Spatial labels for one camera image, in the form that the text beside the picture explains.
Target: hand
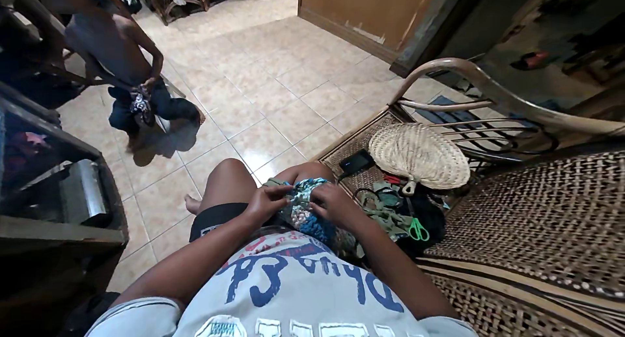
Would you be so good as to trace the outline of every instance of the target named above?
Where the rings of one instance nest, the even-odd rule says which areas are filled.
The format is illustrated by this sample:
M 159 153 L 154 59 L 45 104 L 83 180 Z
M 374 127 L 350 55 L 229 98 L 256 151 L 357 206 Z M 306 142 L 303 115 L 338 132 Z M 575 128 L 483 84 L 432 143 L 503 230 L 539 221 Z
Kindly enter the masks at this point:
M 262 225 L 278 210 L 289 204 L 285 195 L 293 186 L 262 186 L 256 189 L 242 216 L 250 219 L 255 225 Z
M 156 78 L 152 77 L 145 81 L 143 84 L 139 85 L 139 88 L 144 89 L 148 94 L 152 93 L 152 89 L 156 84 Z
M 326 207 L 324 209 L 312 201 L 308 203 L 316 214 L 352 234 L 356 234 L 362 225 L 370 222 L 360 206 L 335 184 L 325 183 L 313 189 L 311 200 L 315 199 L 322 201 Z

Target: bare foot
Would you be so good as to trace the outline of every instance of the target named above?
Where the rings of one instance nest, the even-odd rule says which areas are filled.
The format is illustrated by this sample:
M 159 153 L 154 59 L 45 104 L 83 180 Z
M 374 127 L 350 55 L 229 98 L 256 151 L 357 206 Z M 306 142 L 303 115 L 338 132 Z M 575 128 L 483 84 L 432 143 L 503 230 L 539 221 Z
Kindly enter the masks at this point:
M 199 211 L 199 200 L 193 199 L 190 195 L 184 195 L 184 205 L 187 207 L 187 211 L 190 213 L 197 215 Z
M 202 110 L 200 110 L 198 106 L 196 106 L 195 104 L 193 104 L 193 106 L 195 106 L 196 110 L 198 110 L 198 113 L 199 113 L 198 123 L 202 125 L 204 121 L 206 121 L 206 116 L 204 116 L 204 112 L 202 112 Z

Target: gray t-shirt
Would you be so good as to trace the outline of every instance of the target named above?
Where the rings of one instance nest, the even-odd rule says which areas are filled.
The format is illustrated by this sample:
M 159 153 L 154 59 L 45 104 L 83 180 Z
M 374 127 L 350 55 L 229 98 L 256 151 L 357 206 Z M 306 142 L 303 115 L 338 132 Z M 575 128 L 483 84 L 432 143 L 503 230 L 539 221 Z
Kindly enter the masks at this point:
M 476 336 L 450 317 L 417 321 L 370 272 L 300 232 L 270 234 L 235 253 L 181 315 L 167 298 L 125 302 L 89 337 Z

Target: green scissors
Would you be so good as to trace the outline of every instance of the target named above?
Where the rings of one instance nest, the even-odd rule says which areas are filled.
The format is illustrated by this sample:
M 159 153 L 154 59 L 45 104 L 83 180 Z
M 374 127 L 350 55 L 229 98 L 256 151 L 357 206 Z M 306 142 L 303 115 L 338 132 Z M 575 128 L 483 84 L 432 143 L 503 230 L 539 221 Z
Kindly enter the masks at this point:
M 412 218 L 412 223 L 410 223 L 410 228 L 408 229 L 408 235 L 410 236 L 410 238 L 414 239 L 415 241 L 429 240 L 429 232 L 427 231 L 425 227 L 421 225 L 418 218 Z

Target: dark pants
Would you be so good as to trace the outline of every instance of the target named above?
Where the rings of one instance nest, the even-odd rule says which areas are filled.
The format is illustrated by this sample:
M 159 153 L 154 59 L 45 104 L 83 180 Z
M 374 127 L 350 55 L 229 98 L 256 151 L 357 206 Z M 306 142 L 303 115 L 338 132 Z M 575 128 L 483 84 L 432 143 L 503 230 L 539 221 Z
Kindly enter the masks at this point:
M 128 91 L 117 87 L 109 88 L 109 95 L 115 98 L 113 111 L 109 116 L 109 123 L 113 128 L 120 129 L 128 135 L 139 133 L 139 125 L 134 120 L 134 114 L 130 112 L 132 97 Z M 152 89 L 150 105 L 154 113 L 166 120 L 188 119 L 196 121 L 199 118 L 198 109 L 192 102 L 183 98 L 172 98 L 160 79 Z

